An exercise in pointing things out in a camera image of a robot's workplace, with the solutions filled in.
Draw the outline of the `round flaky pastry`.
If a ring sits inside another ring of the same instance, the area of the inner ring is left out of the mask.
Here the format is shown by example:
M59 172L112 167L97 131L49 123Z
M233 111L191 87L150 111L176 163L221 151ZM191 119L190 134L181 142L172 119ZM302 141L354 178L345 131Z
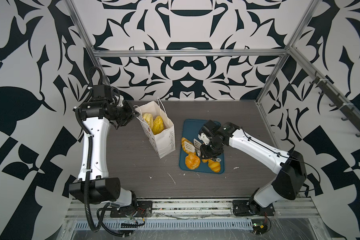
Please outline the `round flaky pastry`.
M200 163L200 158L193 153L188 154L185 158L185 165L189 170L197 169L200 166Z

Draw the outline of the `metal tongs white tips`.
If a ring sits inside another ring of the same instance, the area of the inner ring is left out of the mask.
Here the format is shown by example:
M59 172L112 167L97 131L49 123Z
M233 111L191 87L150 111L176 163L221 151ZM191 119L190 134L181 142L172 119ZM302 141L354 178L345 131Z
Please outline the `metal tongs white tips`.
M220 158L212 158L212 159L203 158L200 150L201 145L202 144L196 139L194 139L194 142L191 143L188 139L182 138L182 149L185 153L197 155L203 163L207 163L209 161L220 163L222 161Z

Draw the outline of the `small striped bread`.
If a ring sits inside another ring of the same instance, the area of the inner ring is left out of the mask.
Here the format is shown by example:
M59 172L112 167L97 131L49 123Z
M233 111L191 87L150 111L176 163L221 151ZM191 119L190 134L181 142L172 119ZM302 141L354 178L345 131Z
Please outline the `small striped bread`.
M143 114L143 119L147 122L147 124L149 125L150 129L153 129L154 126L154 118L153 115L150 113L145 113Z

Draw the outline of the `white paper bag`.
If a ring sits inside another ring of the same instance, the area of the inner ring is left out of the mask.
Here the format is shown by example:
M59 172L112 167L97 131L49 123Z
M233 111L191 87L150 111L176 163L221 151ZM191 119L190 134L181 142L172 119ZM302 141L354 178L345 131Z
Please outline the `white paper bag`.
M176 149L175 127L162 101L151 101L142 106L135 106L135 109L140 114L138 120L144 133L159 158L172 153Z

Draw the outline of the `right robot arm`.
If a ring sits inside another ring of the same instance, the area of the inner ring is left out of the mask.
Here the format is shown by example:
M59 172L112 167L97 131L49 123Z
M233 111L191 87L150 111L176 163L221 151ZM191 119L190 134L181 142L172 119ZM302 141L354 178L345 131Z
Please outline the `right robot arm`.
M209 120L199 130L198 138L203 141L203 158L217 157L224 152L225 146L229 146L246 153L276 174L271 182L251 196L249 207L253 212L265 209L278 200L295 200L307 179L302 154L274 148L233 123L227 122L221 126Z

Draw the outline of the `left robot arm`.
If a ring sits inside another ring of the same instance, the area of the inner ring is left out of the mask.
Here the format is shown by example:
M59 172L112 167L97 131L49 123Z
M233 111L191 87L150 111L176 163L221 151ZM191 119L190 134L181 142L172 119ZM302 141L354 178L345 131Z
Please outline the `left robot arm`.
M119 178L109 176L106 153L111 126L124 127L139 114L126 100L120 104L102 100L81 104L75 115L84 131L84 146L78 181L69 185L69 193L86 205L110 202L119 208L135 208L134 192L123 189Z

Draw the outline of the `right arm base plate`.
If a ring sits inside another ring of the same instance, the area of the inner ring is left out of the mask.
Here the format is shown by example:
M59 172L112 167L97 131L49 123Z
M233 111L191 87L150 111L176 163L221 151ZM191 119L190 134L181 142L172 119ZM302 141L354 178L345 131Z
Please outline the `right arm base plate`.
M260 207L255 201L233 200L233 214L237 217L247 216L274 216L274 206Z

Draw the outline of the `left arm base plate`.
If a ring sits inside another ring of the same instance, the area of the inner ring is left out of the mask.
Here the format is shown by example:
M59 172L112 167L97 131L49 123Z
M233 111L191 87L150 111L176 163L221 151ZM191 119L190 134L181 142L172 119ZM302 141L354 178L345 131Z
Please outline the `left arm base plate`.
M111 218L144 218L152 215L153 202L152 201L140 201L133 203L130 206L122 207L116 210L112 210L110 213Z

